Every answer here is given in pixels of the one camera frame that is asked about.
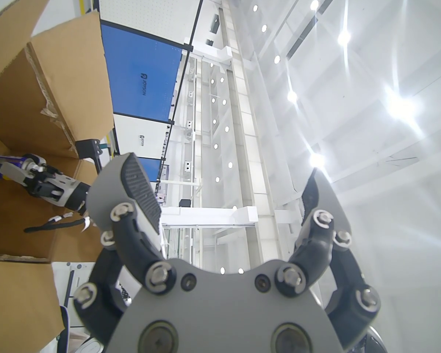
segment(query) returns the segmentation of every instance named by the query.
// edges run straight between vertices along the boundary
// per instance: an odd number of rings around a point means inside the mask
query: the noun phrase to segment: recessed light
[[[297,94],[291,90],[289,93],[287,93],[287,99],[291,102],[297,102]]]
[[[351,34],[347,30],[342,30],[338,37],[338,44],[345,47],[351,40]]]
[[[311,10],[317,10],[318,9],[318,0],[313,0],[313,2],[310,3],[310,9]]]
[[[309,163],[312,167],[323,168],[325,165],[325,157],[319,153],[313,152],[310,155]]]

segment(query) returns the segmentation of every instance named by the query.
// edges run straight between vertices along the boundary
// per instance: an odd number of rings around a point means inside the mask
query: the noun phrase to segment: joyson logo
[[[142,73],[140,75],[140,77],[142,78],[142,95],[146,96],[147,95],[147,79],[148,79],[148,75]]]

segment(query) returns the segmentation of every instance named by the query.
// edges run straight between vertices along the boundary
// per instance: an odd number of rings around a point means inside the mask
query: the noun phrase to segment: robotic hand
[[[360,348],[356,344],[367,338],[380,309],[379,296],[364,281],[349,248],[349,223],[320,171],[313,171],[302,197],[305,218],[288,262],[213,274],[162,257],[161,211],[150,182],[134,154],[118,156],[86,200],[104,249],[89,282],[74,294],[79,317],[107,353]],[[143,286],[130,306],[116,288],[123,265]],[[309,288],[328,266],[337,290],[323,309]]]

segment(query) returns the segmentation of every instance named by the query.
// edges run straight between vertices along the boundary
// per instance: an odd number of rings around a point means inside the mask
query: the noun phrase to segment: white sign
[[[169,124],[114,115],[119,153],[134,152],[140,158],[161,158]]]

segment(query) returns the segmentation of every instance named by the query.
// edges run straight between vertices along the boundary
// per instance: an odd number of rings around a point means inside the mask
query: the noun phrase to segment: blue panel
[[[182,50],[101,26],[115,113],[167,121]]]
[[[147,173],[148,179],[151,182],[157,181],[158,169],[160,168],[160,159],[151,158],[139,158],[145,173]]]

